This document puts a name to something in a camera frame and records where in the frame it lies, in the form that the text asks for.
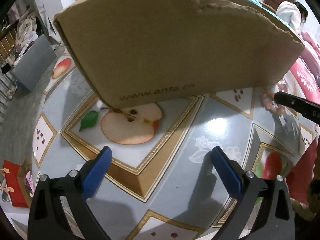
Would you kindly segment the brown cardboard box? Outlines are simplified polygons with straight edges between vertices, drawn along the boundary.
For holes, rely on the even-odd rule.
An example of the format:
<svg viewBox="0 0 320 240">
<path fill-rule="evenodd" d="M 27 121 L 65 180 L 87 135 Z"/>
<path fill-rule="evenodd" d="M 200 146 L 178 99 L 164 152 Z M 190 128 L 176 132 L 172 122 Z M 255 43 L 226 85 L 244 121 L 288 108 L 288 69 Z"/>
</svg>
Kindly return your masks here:
<svg viewBox="0 0 320 240">
<path fill-rule="evenodd" d="M 78 0 L 54 24 L 113 108 L 274 85 L 304 50 L 291 28 L 248 0 Z"/>
</svg>

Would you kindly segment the metal stair railing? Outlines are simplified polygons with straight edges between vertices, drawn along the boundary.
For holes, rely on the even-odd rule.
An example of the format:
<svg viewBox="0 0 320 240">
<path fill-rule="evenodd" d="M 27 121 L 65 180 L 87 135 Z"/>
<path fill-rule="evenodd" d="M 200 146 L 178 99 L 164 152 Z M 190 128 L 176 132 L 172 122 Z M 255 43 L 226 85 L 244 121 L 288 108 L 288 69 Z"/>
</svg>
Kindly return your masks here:
<svg viewBox="0 0 320 240">
<path fill-rule="evenodd" d="M 15 41 L 15 25 L 3 27 L 1 29 L 1 123 L 17 89 L 17 81 L 12 74 L 17 57 Z"/>
</svg>

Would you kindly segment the grey storage box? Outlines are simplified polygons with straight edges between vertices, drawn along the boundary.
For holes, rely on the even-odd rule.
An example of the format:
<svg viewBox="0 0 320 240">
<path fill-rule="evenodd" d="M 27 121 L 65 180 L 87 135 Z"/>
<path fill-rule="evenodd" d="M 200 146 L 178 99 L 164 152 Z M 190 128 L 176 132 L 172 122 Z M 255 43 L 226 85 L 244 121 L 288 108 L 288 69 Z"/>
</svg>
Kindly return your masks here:
<svg viewBox="0 0 320 240">
<path fill-rule="evenodd" d="M 46 36 L 41 35 L 14 64 L 11 73 L 22 87 L 32 92 L 56 58 Z"/>
</svg>

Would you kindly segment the red gift bag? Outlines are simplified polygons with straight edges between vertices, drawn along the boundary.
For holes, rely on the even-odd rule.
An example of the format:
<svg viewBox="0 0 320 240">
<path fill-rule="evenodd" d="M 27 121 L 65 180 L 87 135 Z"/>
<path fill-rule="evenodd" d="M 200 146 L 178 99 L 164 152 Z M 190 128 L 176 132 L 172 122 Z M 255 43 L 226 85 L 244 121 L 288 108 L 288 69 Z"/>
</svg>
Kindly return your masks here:
<svg viewBox="0 0 320 240">
<path fill-rule="evenodd" d="M 27 208 L 28 205 L 27 205 L 27 202 L 25 201 L 25 198 L 23 196 L 23 193 L 21 191 L 18 178 L 17 178 L 20 165 L 4 160 L 3 168 L 9 171 L 9 172 L 4 172 L 4 176 L 6 178 L 7 187 L 13 189 L 13 191 L 9 191 L 9 196 L 10 196 L 12 205 L 14 207 Z"/>
</svg>

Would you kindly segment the person in white top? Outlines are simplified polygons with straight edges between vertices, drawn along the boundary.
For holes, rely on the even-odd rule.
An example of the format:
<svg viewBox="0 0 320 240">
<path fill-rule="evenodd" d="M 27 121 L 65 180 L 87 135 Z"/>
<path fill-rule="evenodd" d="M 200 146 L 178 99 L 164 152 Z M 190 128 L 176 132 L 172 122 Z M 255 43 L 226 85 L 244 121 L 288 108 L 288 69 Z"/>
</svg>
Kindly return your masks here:
<svg viewBox="0 0 320 240">
<path fill-rule="evenodd" d="M 278 6 L 276 15 L 300 34 L 301 27 L 306 22 L 309 12 L 300 2 L 283 1 Z"/>
</svg>

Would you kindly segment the pile of clothes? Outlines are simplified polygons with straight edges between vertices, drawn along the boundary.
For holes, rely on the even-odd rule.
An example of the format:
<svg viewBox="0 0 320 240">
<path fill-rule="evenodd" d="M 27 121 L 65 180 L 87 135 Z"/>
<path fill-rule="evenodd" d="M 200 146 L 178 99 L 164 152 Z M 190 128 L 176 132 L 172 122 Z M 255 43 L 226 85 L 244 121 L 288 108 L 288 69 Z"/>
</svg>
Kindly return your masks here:
<svg viewBox="0 0 320 240">
<path fill-rule="evenodd" d="M 40 16 L 33 7 L 26 7 L 24 3 L 20 6 L 15 2 L 9 9 L 7 16 L 10 24 L 17 23 L 14 28 L 16 31 L 15 45 L 20 48 L 35 42 L 44 34 Z"/>
</svg>

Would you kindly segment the pink floral blanket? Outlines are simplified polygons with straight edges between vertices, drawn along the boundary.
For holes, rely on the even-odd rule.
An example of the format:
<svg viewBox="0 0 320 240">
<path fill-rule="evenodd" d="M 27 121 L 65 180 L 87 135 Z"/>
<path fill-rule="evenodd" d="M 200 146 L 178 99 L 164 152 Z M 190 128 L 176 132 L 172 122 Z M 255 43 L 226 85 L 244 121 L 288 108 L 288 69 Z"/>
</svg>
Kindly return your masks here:
<svg viewBox="0 0 320 240">
<path fill-rule="evenodd" d="M 292 92 L 293 84 L 300 87 L 307 100 L 319 104 L 319 43 L 308 32 L 301 32 L 305 49 L 284 76 L 288 81 L 285 92 Z"/>
</svg>

